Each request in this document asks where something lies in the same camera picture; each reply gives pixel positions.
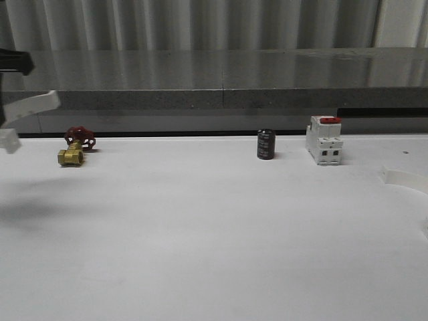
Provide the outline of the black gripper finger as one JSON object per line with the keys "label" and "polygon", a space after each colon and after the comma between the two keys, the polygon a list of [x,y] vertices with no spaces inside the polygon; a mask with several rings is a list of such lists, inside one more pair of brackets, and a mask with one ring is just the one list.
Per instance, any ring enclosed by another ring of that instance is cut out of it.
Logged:
{"label": "black gripper finger", "polygon": [[17,72],[24,76],[34,69],[34,63],[29,52],[0,49],[1,73]]}

